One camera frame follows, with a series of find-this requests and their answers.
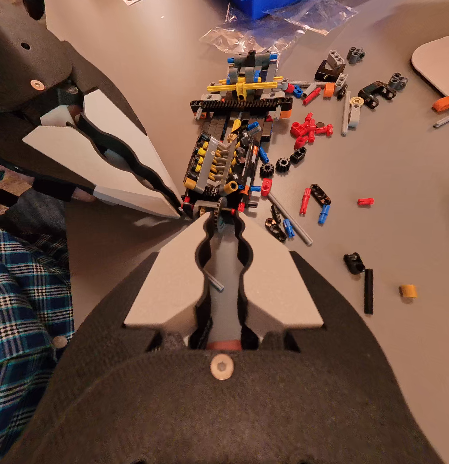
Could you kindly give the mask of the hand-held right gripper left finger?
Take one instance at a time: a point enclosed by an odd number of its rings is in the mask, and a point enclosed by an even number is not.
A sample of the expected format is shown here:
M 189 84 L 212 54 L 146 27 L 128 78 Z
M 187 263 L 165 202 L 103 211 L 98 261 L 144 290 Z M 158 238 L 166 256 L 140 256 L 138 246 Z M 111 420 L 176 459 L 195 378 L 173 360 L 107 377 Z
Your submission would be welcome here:
M 158 252 L 124 325 L 189 338 L 192 349 L 205 348 L 212 328 L 209 278 L 214 216 L 205 213 Z

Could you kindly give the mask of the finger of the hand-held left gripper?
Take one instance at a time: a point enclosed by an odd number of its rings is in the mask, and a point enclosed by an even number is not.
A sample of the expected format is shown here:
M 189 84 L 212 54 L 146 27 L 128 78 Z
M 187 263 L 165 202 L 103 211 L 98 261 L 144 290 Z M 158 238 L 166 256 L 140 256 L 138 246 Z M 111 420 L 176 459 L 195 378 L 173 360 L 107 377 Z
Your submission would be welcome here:
M 128 170 L 147 181 L 151 193 L 161 194 L 181 214 L 180 194 L 149 137 L 143 133 L 101 90 L 86 94 L 77 124 L 92 142 L 119 155 Z
M 22 142 L 46 159 L 57 164 L 57 173 L 50 176 L 84 186 L 67 171 L 82 178 L 103 201 L 126 206 L 159 217 L 179 218 L 167 200 L 159 193 L 151 193 L 147 181 L 128 170 L 124 160 L 107 150 L 102 153 L 77 125 L 69 120 L 65 126 L 39 125 L 22 137 Z

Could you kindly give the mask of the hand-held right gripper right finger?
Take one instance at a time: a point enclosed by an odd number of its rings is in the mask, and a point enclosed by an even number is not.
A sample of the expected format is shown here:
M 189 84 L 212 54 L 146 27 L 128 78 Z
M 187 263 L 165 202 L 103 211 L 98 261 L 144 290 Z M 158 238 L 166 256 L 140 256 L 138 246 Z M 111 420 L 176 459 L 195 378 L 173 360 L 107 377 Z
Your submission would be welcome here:
M 237 294 L 243 348 L 257 348 L 268 333 L 321 328 L 324 321 L 290 251 L 244 214 L 235 217 L 243 269 Z

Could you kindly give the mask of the lego car chassis model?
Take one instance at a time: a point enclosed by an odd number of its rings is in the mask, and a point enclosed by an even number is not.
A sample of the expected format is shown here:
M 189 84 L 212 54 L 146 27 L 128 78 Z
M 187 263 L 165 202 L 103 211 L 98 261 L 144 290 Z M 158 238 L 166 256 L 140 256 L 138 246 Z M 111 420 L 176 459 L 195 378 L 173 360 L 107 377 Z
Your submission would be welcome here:
M 226 77 L 190 103 L 203 124 L 183 181 L 182 210 L 189 217 L 198 200 L 226 197 L 233 210 L 256 207 L 251 196 L 262 144 L 270 142 L 274 121 L 289 118 L 292 111 L 289 82 L 276 75 L 278 58 L 255 50 L 231 56 Z

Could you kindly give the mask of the grey lego differential gear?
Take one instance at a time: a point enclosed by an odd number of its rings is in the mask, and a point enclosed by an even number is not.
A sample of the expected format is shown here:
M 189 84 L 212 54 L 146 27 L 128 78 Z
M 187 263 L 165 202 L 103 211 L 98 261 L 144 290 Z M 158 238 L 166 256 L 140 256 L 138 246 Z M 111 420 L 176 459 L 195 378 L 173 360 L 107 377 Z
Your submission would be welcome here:
M 229 213 L 233 215 L 233 209 L 228 207 L 228 202 L 226 197 L 220 197 L 216 202 L 214 201 L 204 201 L 198 200 L 192 210 L 192 218 L 194 220 L 198 219 L 204 213 L 210 212 L 211 217 L 214 220 L 214 227 L 218 233 L 222 233 L 225 229 L 225 219 L 223 214 Z

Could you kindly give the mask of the long grey lego axle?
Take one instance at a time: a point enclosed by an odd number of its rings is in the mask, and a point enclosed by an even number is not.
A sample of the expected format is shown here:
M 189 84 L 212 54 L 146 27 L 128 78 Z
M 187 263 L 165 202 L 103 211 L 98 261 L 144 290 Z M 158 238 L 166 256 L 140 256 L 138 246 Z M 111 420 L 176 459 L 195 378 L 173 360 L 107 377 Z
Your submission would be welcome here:
M 282 215 L 288 219 L 294 230 L 297 232 L 297 234 L 301 237 L 301 239 L 304 241 L 304 243 L 307 246 L 311 246 L 313 244 L 313 239 L 307 234 L 307 232 L 300 226 L 300 224 L 297 223 L 294 217 L 291 216 L 291 214 L 286 210 L 286 208 L 282 205 L 282 203 L 274 196 L 272 192 L 268 194 L 268 199 L 272 202 L 274 206 L 276 206 Z
M 341 135 L 346 136 L 348 132 L 349 114 L 350 114 L 351 92 L 347 90 L 344 96 L 343 117 L 341 126 Z

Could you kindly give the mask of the black thin lego liftarm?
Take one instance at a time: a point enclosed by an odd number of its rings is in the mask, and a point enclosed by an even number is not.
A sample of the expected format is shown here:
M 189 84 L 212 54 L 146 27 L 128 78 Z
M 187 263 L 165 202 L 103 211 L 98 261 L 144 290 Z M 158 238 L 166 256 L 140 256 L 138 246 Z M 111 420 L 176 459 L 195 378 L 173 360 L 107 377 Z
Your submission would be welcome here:
M 285 243 L 287 236 L 285 232 L 280 228 L 279 224 L 273 218 L 266 219 L 265 227 L 273 237 L 275 237 L 281 243 Z
M 325 193 L 325 191 L 320 188 L 318 184 L 311 184 L 310 185 L 311 189 L 311 196 L 317 201 L 317 203 L 323 207 L 325 205 L 331 205 L 332 201 L 328 197 L 328 195 Z

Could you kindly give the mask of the black lego axle connector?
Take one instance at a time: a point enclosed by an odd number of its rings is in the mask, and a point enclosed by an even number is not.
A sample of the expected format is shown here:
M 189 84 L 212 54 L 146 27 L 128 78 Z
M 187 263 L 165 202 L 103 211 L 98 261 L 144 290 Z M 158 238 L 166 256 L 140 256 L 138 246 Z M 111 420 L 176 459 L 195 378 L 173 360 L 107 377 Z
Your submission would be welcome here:
M 357 252 L 344 254 L 343 261 L 352 275 L 359 275 L 365 272 L 365 265 Z

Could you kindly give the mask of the pile of red lego pieces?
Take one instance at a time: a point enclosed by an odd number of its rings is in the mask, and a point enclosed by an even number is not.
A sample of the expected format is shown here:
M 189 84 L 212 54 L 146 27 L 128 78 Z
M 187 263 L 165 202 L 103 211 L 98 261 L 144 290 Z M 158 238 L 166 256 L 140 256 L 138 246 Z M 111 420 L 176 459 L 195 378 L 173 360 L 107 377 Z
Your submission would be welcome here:
M 304 122 L 293 122 L 290 134 L 295 137 L 294 150 L 303 148 L 306 144 L 314 144 L 317 136 L 331 137 L 333 125 L 316 122 L 313 113 L 308 113 Z

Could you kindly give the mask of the black angled lego liftarm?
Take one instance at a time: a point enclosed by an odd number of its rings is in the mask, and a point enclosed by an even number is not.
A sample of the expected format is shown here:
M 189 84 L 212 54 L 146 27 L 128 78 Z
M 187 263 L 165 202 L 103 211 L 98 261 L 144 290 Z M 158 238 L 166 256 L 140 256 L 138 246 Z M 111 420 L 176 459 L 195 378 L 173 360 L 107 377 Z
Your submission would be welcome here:
M 375 81 L 362 88 L 358 94 L 358 97 L 364 100 L 364 104 L 370 108 L 375 109 L 379 105 L 377 96 L 381 96 L 385 100 L 392 100 L 396 96 L 396 90 L 392 89 L 388 84 L 381 81 Z

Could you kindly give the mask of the grey trousers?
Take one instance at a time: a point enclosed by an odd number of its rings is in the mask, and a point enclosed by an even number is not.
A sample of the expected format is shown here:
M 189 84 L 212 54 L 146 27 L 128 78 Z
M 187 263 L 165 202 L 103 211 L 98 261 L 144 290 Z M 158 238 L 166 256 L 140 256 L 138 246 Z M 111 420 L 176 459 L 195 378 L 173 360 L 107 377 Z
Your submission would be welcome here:
M 64 202 L 28 189 L 0 215 L 0 229 L 29 243 L 49 238 L 67 245 Z

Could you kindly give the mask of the clear plastic bag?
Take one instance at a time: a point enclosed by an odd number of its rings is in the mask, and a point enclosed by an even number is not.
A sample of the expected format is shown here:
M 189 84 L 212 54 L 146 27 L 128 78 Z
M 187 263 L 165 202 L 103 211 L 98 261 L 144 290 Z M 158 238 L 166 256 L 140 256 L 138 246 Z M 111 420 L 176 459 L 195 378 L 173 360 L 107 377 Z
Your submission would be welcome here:
M 306 32 L 326 36 L 358 14 L 339 1 L 297 1 L 281 8 L 263 9 L 263 17 L 251 19 L 237 7 L 229 6 L 222 25 L 200 38 L 229 55 L 270 51 L 281 54 Z

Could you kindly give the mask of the blue box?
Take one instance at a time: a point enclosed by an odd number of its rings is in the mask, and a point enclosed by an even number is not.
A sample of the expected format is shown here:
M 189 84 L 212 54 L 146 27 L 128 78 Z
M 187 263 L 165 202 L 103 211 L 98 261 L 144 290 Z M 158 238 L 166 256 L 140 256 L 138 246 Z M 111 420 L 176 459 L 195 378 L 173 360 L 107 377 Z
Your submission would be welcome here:
M 273 10 L 299 2 L 299 0 L 231 0 L 230 3 L 252 20 L 259 20 Z

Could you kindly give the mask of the pale rounded flat board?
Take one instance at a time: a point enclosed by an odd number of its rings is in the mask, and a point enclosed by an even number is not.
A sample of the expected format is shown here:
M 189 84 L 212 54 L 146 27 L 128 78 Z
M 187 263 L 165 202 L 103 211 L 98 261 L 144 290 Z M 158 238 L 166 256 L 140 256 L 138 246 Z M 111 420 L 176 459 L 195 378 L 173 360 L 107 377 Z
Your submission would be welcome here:
M 413 68 L 438 90 L 449 96 L 449 36 L 419 46 L 411 56 Z

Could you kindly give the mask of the black lego bracket piece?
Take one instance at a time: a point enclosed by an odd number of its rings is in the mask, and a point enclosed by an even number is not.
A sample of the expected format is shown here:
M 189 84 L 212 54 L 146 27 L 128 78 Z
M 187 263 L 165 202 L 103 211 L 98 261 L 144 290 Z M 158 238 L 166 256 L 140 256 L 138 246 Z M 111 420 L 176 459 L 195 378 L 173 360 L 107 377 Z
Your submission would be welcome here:
M 314 80 L 325 83 L 334 83 L 337 81 L 340 74 L 343 73 L 344 68 L 345 64 L 342 64 L 336 69 L 331 69 L 328 67 L 327 60 L 323 60 L 314 75 Z

